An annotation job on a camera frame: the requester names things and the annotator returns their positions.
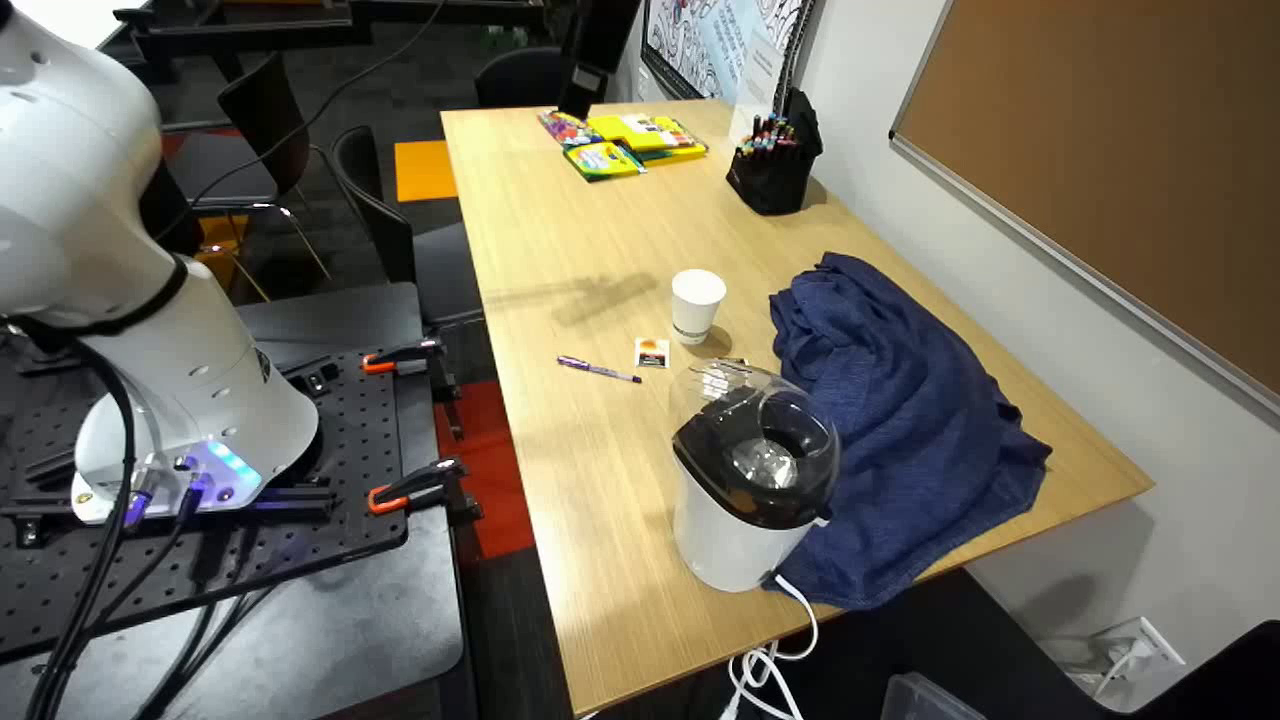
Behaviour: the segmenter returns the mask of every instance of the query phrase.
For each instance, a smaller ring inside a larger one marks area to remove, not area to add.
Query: black blender lid
[[[794,390],[733,390],[674,441],[690,476],[723,512],[762,530],[802,530],[825,512],[841,443]]]

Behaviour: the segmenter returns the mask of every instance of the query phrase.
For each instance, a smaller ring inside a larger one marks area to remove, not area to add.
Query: cork board
[[[1277,414],[1277,0],[952,0],[893,139]]]

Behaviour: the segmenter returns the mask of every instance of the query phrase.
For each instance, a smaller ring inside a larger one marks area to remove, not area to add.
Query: blue cloth
[[[771,298],[771,326],[784,379],[841,431],[828,524],[782,566],[804,598],[876,607],[1032,508],[1048,443],[968,344],[874,263],[828,252]]]

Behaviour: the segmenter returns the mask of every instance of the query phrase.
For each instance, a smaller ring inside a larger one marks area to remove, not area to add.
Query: wall
[[[940,0],[828,0],[804,73],[828,138],[816,172],[1157,480],[1149,495],[972,574],[1066,667],[1128,617],[1149,617],[1197,667],[1252,626],[1280,619],[1269,533],[1280,436],[888,150],[940,12]],[[634,34],[617,95],[662,95],[638,43]],[[1109,705],[1140,710],[1173,681],[1109,693]]]

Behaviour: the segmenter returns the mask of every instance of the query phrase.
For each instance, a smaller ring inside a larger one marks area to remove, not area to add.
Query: white cup
[[[674,329],[681,344],[700,344],[712,332],[723,306],[723,280],[709,268],[684,268],[674,275]]]

